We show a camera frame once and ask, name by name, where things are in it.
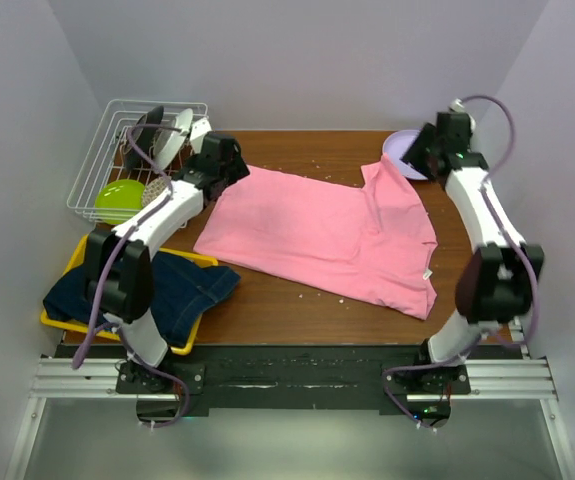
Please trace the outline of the pink t-shirt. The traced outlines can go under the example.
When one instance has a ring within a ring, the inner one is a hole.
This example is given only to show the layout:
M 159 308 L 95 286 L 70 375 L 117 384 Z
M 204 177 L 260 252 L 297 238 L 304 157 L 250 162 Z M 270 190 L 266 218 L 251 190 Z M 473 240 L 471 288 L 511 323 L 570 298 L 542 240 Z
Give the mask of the pink t-shirt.
M 253 167 L 227 188 L 196 252 L 420 320 L 437 294 L 437 238 L 420 197 L 387 156 L 362 187 Z

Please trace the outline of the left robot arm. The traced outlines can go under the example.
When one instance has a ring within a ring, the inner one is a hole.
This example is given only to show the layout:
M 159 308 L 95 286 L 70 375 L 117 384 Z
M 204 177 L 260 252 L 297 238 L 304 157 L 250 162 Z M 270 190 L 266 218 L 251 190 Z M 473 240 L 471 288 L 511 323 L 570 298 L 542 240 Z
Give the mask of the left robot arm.
M 209 131 L 176 176 L 162 170 L 157 174 L 163 190 L 147 206 L 112 230 L 96 229 L 87 237 L 83 267 L 91 313 L 72 367 L 82 365 L 104 316 L 129 356 L 142 365 L 140 382 L 152 392 L 163 392 L 173 383 L 174 368 L 163 361 L 169 347 L 151 313 L 152 260 L 177 229 L 248 176 L 249 170 L 233 136 Z

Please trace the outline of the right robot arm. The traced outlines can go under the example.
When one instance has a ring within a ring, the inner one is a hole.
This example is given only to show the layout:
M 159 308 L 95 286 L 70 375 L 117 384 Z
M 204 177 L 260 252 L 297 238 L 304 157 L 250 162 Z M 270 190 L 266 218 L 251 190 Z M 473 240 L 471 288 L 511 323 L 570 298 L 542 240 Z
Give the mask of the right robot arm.
M 484 156 L 472 150 L 473 120 L 450 109 L 423 126 L 402 157 L 441 185 L 458 210 L 472 255 L 455 287 L 455 311 L 424 343 L 423 362 L 412 369 L 415 386 L 436 392 L 448 380 L 446 367 L 460 365 L 485 336 L 525 315 L 539 321 L 538 280 L 545 255 L 511 224 L 491 183 Z

